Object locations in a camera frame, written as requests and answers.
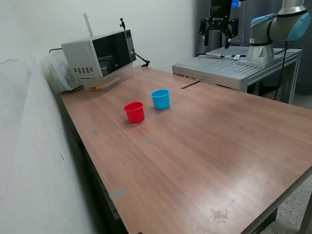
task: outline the plastic cup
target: plastic cup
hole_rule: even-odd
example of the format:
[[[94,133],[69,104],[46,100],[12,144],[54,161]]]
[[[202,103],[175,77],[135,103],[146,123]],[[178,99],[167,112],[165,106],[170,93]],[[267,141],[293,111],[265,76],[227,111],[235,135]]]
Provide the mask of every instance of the plastic cup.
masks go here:
[[[125,105],[123,110],[127,113],[130,123],[141,123],[144,120],[143,103],[140,101]]]
[[[159,89],[151,93],[155,109],[163,110],[170,106],[169,93],[168,89]]]

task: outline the blue tape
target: blue tape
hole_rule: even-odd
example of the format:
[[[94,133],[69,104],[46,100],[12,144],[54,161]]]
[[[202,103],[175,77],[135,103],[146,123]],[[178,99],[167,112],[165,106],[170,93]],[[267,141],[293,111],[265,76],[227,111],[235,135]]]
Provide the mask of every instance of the blue tape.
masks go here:
[[[120,195],[123,195],[126,193],[126,190],[125,189],[120,189],[119,191],[117,191],[116,193],[112,194],[112,195],[109,195],[109,197],[111,198],[111,200],[119,197]]]
[[[272,19],[273,17],[275,17],[276,15],[277,15],[276,13],[273,13],[273,14],[269,14],[269,15],[266,15],[266,16],[260,16],[258,18],[255,18],[255,19],[252,20],[250,27],[252,28],[252,27],[254,27],[254,26],[256,26],[256,25],[258,25],[260,23],[268,21],[268,20]]]
[[[294,41],[299,40],[306,33],[311,22],[311,15],[309,13],[303,14],[298,21],[293,25],[291,31],[288,34],[287,40]]]

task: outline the red cup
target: red cup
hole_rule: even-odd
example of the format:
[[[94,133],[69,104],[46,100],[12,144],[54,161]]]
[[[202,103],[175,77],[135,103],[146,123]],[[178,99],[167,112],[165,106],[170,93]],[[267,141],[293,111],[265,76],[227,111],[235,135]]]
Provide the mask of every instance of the red cup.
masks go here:
[[[143,103],[140,101],[125,105],[123,110],[127,113],[130,123],[141,123],[144,120]]]

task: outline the table leg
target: table leg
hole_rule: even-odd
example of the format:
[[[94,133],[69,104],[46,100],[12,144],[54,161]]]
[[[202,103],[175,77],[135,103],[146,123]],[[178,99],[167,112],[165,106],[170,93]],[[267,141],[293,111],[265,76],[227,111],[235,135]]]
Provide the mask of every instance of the table leg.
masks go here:
[[[298,234],[312,234],[312,195],[308,202]]]
[[[248,91],[248,86],[246,85],[245,87],[243,87],[242,91],[243,91],[244,93],[247,93],[247,91]]]
[[[270,216],[252,234],[260,234],[271,223],[275,222],[276,216],[277,216],[277,209],[272,214],[270,214]]]
[[[288,104],[293,103],[293,96],[296,89],[298,71],[299,71],[300,60],[285,67],[283,80],[282,80],[282,93],[280,101]]]

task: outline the blue cup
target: blue cup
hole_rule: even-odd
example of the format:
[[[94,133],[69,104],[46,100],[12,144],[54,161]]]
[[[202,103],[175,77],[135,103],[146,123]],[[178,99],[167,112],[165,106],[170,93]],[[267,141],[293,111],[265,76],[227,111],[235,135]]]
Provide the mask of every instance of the blue cup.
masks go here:
[[[155,109],[163,110],[170,106],[169,93],[168,89],[159,89],[151,93]]]

